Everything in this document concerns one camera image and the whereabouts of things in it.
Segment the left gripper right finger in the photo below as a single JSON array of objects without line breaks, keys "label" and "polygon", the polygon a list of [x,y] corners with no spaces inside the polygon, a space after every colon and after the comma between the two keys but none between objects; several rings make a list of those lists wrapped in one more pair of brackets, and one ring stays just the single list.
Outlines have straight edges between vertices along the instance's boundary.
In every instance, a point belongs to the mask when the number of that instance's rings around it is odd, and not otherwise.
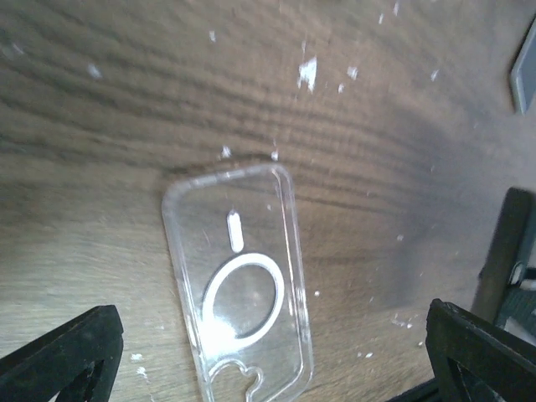
[{"label": "left gripper right finger", "polygon": [[426,319],[434,378],[393,401],[534,401],[535,346],[451,302]]}]

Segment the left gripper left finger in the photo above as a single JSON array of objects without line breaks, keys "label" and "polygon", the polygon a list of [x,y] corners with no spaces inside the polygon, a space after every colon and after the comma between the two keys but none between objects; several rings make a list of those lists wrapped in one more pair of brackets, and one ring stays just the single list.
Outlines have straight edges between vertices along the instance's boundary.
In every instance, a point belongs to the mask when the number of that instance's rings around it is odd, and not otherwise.
[{"label": "left gripper left finger", "polygon": [[107,401],[123,351],[114,305],[93,307],[1,358],[2,401]]}]

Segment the teal-edged black phone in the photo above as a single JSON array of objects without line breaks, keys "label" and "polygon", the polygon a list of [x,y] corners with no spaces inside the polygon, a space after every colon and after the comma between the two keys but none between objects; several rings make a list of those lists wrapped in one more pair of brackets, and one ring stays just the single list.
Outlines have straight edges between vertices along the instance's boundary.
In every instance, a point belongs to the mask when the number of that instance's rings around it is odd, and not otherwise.
[{"label": "teal-edged black phone", "polygon": [[535,97],[535,18],[514,60],[509,79],[515,110],[524,116]]}]

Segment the clear phone case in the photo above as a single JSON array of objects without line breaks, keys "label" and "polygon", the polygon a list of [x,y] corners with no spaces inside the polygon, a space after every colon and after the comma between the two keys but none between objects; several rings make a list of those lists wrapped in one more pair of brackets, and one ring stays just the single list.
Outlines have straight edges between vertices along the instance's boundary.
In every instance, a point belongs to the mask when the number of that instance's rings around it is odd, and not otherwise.
[{"label": "clear phone case", "polygon": [[279,163],[171,184],[162,221],[205,401],[293,401],[313,375],[289,172]]}]

